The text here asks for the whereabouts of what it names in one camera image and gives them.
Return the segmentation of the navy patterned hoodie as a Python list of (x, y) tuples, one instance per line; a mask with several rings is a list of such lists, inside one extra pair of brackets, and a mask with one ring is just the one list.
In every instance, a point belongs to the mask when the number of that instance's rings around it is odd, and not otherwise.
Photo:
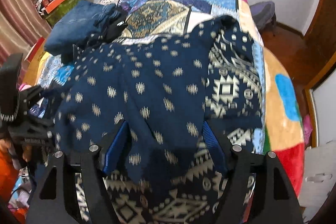
[(106, 181), (121, 219), (208, 223), (226, 174), (203, 124), (214, 121), (231, 143), (255, 151), (263, 95), (253, 44), (238, 21), (222, 16), (149, 44), (87, 47), (49, 101), (56, 148), (84, 151), (126, 121), (130, 146)]

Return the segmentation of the colourful fleece blanket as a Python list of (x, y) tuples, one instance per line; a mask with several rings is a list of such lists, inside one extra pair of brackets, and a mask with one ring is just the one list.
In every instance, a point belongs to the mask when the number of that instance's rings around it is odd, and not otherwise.
[(252, 19), (247, 0), (237, 0), (239, 22), (258, 44), (257, 65), (265, 98), (264, 151), (275, 151), (284, 166), (296, 195), (304, 173), (304, 139), (302, 119), (288, 72), (276, 56), (264, 46)]

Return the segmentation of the striped red curtain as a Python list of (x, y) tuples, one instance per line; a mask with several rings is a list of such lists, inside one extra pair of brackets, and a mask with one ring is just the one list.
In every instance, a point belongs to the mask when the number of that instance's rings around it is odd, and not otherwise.
[(1, 0), (1, 64), (13, 53), (29, 53), (51, 27), (37, 12), (37, 0)]

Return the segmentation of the orange box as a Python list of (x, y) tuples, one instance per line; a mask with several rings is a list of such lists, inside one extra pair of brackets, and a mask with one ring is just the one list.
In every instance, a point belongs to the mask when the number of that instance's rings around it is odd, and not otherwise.
[(54, 9), (56, 9), (65, 0), (42, 0), (42, 13), (50, 14)]

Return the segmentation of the folded blue denim jeans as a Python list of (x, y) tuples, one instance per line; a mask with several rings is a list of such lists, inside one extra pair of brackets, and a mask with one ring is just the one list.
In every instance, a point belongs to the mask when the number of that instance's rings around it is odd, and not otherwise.
[(89, 47), (110, 43), (127, 27), (127, 11), (111, 5), (88, 1), (78, 4), (53, 27), (45, 42), (45, 51), (61, 56), (63, 64), (75, 61)]

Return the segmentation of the purple grey backpack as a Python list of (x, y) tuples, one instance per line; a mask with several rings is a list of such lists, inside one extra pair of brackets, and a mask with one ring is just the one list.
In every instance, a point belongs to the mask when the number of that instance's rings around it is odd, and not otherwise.
[(273, 1), (258, 2), (250, 7), (252, 19), (259, 31), (262, 31), (266, 26), (276, 26), (276, 6)]

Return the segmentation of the blue patchwork bed cover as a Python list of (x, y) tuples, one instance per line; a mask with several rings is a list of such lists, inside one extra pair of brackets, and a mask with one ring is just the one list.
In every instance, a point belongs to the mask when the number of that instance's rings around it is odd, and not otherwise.
[[(127, 11), (127, 27), (118, 38), (110, 43), (121, 42), (126, 45), (130, 43), (149, 44), (160, 36), (187, 34), (199, 23), (222, 16), (230, 16), (238, 21), (240, 25), (237, 0), (117, 0), (109, 4), (100, 3), (99, 5), (111, 5), (112, 3)], [(255, 68), (259, 75), (260, 70), (257, 68), (257, 65), (261, 63), (258, 62), (258, 44), (254, 39), (253, 42), (252, 54)], [(79, 57), (69, 63), (71, 72), (65, 82), (59, 85), (51, 84), (46, 92), (48, 106), (45, 115), (53, 120), (54, 126), (55, 120), (48, 113), (50, 98), (56, 88), (63, 86), (67, 82), (78, 59)], [(259, 142), (263, 138), (264, 125), (264, 92), (260, 75), (259, 79), (262, 89), (262, 126), (257, 128), (252, 136), (255, 153), (261, 151)], [(53, 134), (56, 148), (55, 128), (53, 129)]]

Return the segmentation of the brown wooden door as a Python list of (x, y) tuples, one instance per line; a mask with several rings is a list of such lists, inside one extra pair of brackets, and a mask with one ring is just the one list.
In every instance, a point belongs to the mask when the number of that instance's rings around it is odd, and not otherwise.
[(304, 36), (308, 48), (304, 84), (308, 84), (335, 53), (335, 0), (319, 0)]

